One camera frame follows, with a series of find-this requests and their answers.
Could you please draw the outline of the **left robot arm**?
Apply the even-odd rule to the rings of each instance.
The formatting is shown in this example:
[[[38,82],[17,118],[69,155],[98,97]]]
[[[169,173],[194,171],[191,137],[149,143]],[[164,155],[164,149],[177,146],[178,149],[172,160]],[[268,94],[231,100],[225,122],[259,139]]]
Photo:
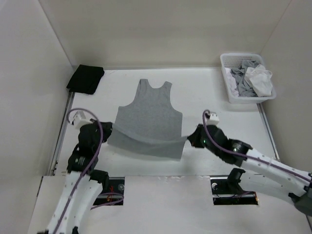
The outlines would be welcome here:
[[[111,122],[88,121],[68,159],[65,184],[44,234],[80,234],[97,197],[109,190],[109,175],[95,169],[99,149],[112,133]]]

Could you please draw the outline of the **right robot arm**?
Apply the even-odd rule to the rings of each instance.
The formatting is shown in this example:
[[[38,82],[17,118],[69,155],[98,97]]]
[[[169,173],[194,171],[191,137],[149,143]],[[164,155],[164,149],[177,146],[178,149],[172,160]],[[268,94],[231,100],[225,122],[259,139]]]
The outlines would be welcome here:
[[[227,138],[215,125],[199,124],[187,139],[193,147],[206,148],[235,166],[226,180],[230,192],[263,193],[290,203],[306,216],[312,215],[310,172],[285,165],[241,140]]]

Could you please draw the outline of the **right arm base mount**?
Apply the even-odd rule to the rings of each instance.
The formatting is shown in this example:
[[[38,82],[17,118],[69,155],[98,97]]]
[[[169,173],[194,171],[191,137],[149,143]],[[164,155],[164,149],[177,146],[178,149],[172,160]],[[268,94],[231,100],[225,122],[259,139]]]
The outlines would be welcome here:
[[[212,177],[211,190],[214,205],[258,205],[255,192],[231,188],[225,177]]]

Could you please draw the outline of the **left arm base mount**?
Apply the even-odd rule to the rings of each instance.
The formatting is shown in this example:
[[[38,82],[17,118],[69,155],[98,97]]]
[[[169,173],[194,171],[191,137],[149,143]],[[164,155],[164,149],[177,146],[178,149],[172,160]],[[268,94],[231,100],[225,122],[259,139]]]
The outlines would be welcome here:
[[[124,196],[125,191],[125,178],[124,177],[111,177],[108,180],[108,184],[105,185],[99,196],[93,203],[94,206],[99,205],[123,205],[121,199]]]

